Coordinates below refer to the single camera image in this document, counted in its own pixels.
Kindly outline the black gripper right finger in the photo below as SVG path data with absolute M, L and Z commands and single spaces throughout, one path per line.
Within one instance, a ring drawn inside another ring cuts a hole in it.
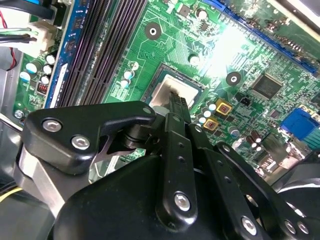
M 315 224 L 302 218 L 229 145 L 212 146 L 195 124 L 186 100 L 178 98 L 195 159 L 214 190 L 228 240 L 313 240 Z

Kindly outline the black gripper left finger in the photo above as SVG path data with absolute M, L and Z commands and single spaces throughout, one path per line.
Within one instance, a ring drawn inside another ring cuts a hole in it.
M 186 100 L 170 92 L 160 106 L 126 101 L 34 111 L 24 121 L 14 178 L 42 196 L 56 218 L 74 215 L 89 171 L 100 155 L 145 149 L 145 160 L 162 162 L 155 211 L 173 230 L 185 230 L 198 216 Z

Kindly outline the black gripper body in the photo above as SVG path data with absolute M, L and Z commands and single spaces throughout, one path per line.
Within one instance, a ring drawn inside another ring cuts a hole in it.
M 198 217 L 172 232 L 156 214 L 163 156 L 144 156 L 75 193 L 60 210 L 54 240 L 224 240 L 217 189 L 194 171 Z

